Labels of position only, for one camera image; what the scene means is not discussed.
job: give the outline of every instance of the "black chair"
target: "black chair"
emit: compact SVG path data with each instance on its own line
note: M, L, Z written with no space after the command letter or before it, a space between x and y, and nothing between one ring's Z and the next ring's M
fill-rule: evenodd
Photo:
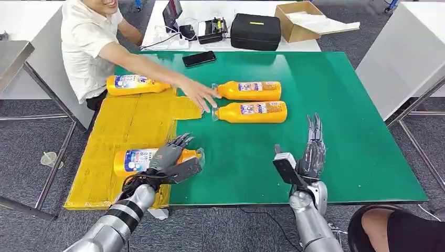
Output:
M363 230L362 216L366 211L376 208L407 212L405 209L394 205L368 205L363 206L362 208L357 210L352 215L351 221L348 226L348 244L351 252L375 252L371 245L371 242L369 241L368 236Z

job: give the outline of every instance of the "white shirt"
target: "white shirt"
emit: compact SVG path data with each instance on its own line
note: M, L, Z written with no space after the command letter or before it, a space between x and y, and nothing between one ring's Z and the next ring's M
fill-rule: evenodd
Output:
M107 77L114 73L114 64L98 54L106 44L118 43L116 33L123 17L119 8L104 17L81 0L66 0L62 15L63 64L79 103L83 103L102 93Z

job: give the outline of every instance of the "yellow taped surface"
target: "yellow taped surface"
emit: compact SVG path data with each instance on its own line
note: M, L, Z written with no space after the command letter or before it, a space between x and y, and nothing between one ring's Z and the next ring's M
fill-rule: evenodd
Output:
M121 192L124 177L113 172L117 151L158 148L176 135L176 120L201 118L176 90L104 99L79 169L64 204L69 210L107 209ZM161 185L153 208L168 206L170 185Z

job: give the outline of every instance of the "bottle label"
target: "bottle label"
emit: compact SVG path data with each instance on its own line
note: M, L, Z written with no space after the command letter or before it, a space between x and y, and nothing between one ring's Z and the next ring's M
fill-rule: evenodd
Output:
M276 90L277 83L275 81L266 82L240 82L238 84L239 91L263 91L263 90Z
M282 108L279 102L262 102L241 104L241 114L263 114L281 112Z
M114 86L116 88L137 88L147 84L148 81L154 84L153 80L148 80L147 77L142 75L118 75L114 81Z
M126 172L143 172L149 168L150 160L157 149L128 150L125 153L124 168Z

